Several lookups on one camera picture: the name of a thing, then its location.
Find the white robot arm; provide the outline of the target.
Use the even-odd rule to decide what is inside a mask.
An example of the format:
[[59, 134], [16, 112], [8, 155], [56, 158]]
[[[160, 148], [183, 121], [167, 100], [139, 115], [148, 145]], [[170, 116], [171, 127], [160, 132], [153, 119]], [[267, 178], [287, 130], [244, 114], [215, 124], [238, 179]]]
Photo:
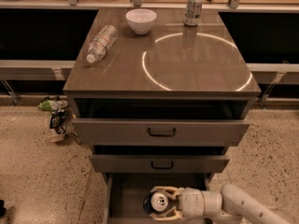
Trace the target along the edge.
[[220, 192], [193, 188], [154, 187], [143, 202], [144, 211], [156, 221], [177, 220], [213, 224], [291, 224], [268, 209], [243, 189], [225, 184]]

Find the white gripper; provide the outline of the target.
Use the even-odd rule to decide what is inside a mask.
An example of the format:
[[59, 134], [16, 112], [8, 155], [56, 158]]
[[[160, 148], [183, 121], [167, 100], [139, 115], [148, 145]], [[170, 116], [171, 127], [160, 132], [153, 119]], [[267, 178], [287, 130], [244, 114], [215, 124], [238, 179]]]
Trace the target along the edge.
[[156, 186], [150, 192], [163, 192], [169, 199], [178, 198], [178, 210], [171, 209], [163, 213], [152, 213], [149, 216], [157, 221], [174, 221], [179, 219], [211, 218], [214, 220], [221, 212], [222, 197], [218, 192]]

